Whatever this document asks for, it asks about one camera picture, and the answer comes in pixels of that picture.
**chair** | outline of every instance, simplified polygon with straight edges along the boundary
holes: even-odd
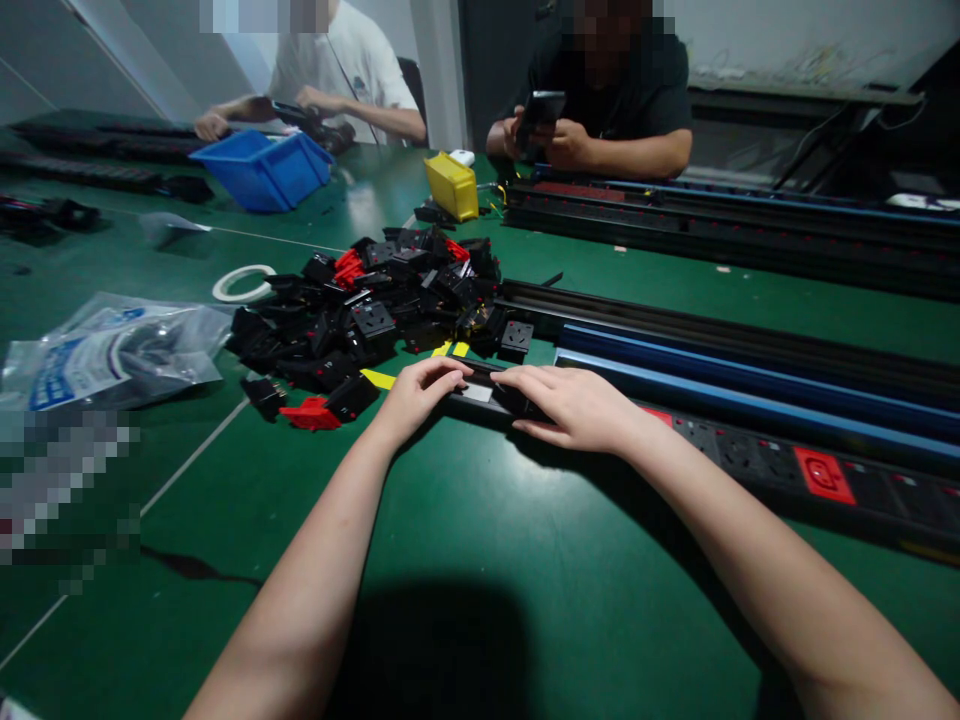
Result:
[[[417,102],[417,109],[420,110],[420,117],[423,118],[423,125],[427,127],[427,106],[423,99],[423,79],[420,77],[420,66],[417,64],[416,60],[411,60],[409,58],[397,58],[400,62],[400,71],[403,73],[403,79],[407,83],[407,87],[410,88],[410,94],[413,95],[413,99]],[[429,147],[428,140],[423,142],[413,143],[414,147]]]

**forearm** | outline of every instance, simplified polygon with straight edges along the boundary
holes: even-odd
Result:
[[[210,111],[226,120],[239,122],[270,122],[277,117],[270,100],[262,95],[247,95],[214,105]]]
[[[343,111],[347,115],[352,115],[404,140],[423,142],[427,139],[427,128],[423,124],[420,112],[417,110],[382,108],[347,99],[344,100]]]
[[[503,127],[503,120],[498,120],[487,134],[487,155],[507,156],[505,135],[506,130]]]
[[[656,421],[641,430],[624,458],[693,533],[808,712],[955,717],[909,644],[813,548],[678,433]]]
[[[188,717],[262,720],[322,710],[346,646],[395,449],[369,430],[354,444],[224,649]]]
[[[665,180],[679,176],[690,159],[684,139],[591,140],[586,172],[627,180]]]

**white tape roll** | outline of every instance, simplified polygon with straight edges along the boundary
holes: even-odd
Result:
[[[243,295],[227,295],[227,289],[238,280],[243,280],[251,275],[263,275],[266,277],[267,275],[276,274],[277,272],[269,265],[250,265],[245,268],[240,268],[239,270],[234,270],[232,273],[228,273],[220,278],[217,284],[213,286],[213,296],[220,302],[241,305],[259,300],[273,292],[273,288],[270,287],[268,283],[263,283],[263,285],[256,290],[251,290]]]

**white t-shirt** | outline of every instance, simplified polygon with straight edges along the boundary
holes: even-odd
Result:
[[[331,95],[355,97],[365,105],[417,110],[386,35],[373,20],[342,1],[330,32],[280,36],[277,65],[267,95],[295,105],[304,85]],[[375,142],[374,132],[381,144],[400,142],[355,117],[328,122],[341,125],[344,121],[356,129],[357,142]]]

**blue plastic bin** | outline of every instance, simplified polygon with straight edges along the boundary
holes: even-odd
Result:
[[[330,182],[333,157],[303,133],[271,142],[256,130],[231,135],[190,156],[250,212],[289,212]]]

